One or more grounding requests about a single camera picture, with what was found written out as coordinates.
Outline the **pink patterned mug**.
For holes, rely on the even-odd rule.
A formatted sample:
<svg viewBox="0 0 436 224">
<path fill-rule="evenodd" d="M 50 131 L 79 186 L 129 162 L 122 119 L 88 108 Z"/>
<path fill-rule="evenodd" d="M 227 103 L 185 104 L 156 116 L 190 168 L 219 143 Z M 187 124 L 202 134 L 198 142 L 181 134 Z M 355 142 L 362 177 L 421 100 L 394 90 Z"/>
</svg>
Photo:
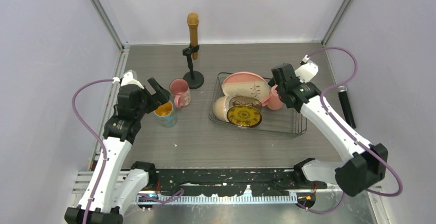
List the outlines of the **pink patterned mug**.
<svg viewBox="0 0 436 224">
<path fill-rule="evenodd" d="M 170 92 L 174 96 L 174 104 L 177 108 L 185 107 L 191 103 L 190 87 L 186 80 L 173 80 L 170 84 Z"/>
</svg>

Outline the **pink beige leaf plate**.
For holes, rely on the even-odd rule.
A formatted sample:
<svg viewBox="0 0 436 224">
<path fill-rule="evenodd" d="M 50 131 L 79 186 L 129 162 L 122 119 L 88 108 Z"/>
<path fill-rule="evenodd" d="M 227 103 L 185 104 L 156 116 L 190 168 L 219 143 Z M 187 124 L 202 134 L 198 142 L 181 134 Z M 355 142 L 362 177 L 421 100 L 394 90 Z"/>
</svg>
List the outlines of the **pink beige leaf plate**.
<svg viewBox="0 0 436 224">
<path fill-rule="evenodd" d="M 270 86 L 258 74 L 240 71 L 231 74 L 223 81 L 222 91 L 226 96 L 252 97 L 265 104 L 269 98 Z"/>
</svg>

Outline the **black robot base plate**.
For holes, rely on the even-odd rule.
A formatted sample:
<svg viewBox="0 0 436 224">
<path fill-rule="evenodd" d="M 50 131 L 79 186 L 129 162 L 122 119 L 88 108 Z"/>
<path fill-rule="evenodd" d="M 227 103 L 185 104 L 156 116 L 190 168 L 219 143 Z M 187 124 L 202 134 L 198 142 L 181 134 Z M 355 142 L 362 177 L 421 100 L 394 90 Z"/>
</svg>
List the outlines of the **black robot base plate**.
<svg viewBox="0 0 436 224">
<path fill-rule="evenodd" d="M 241 196 L 250 189 L 253 196 L 284 196 L 290 190 L 326 189 L 324 182 L 297 179 L 287 168 L 157 169 L 147 190 L 170 196 L 183 190 L 183 196 Z"/>
</svg>

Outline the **plain pink mug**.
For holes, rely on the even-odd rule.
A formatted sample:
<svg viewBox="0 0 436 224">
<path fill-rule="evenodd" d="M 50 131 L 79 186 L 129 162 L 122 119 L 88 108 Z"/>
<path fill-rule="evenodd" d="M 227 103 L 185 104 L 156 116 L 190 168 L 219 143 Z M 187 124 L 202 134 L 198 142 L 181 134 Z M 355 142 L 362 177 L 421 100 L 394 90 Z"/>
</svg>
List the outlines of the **plain pink mug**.
<svg viewBox="0 0 436 224">
<path fill-rule="evenodd" d="M 277 87 L 277 85 L 273 86 L 270 89 L 269 95 L 261 101 L 263 106 L 266 106 L 271 110 L 279 110 L 283 106 L 283 102 L 280 100 L 277 92 Z"/>
</svg>

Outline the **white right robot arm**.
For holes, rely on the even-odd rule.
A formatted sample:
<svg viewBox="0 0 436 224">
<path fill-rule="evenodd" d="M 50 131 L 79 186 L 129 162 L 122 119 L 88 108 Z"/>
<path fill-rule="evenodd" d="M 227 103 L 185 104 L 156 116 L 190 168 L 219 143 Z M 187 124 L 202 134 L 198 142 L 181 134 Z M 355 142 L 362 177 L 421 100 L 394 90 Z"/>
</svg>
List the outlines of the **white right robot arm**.
<svg viewBox="0 0 436 224">
<path fill-rule="evenodd" d="M 303 83 L 291 64 L 272 68 L 272 82 L 280 100 L 310 120 L 328 139 L 341 161 L 324 162 L 308 158 L 294 165 L 294 183 L 307 188 L 314 181 L 338 185 L 356 196 L 382 181 L 386 175 L 388 150 L 381 143 L 373 145 L 352 129 L 330 107 L 312 82 Z"/>
</svg>

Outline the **blue mug yellow inside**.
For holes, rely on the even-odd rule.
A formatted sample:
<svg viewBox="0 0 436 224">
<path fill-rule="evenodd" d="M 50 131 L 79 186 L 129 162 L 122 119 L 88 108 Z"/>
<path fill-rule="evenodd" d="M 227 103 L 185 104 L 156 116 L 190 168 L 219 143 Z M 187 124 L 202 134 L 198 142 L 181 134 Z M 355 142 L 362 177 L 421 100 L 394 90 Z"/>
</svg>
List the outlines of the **blue mug yellow inside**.
<svg viewBox="0 0 436 224">
<path fill-rule="evenodd" d="M 173 127 L 177 122 L 176 110 L 171 101 L 168 101 L 154 110 L 154 115 L 164 127 Z"/>
</svg>

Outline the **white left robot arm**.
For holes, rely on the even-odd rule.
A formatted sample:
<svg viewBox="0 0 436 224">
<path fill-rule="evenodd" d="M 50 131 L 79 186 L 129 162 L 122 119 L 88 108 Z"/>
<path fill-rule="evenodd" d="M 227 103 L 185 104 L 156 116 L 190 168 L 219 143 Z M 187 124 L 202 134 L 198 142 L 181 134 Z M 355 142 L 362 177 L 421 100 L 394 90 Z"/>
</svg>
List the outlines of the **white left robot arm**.
<svg viewBox="0 0 436 224">
<path fill-rule="evenodd" d="M 127 178 L 116 186 L 123 162 L 141 129 L 141 120 L 161 105 L 168 103 L 170 93 L 154 78 L 148 83 L 155 90 L 151 94 L 134 77 L 113 78 L 120 85 L 114 112 L 104 126 L 102 136 L 96 138 L 101 154 L 88 187 L 76 207 L 67 208 L 67 223 L 123 223 L 126 209 L 144 188 L 157 186 L 155 166 L 135 162 Z"/>
</svg>

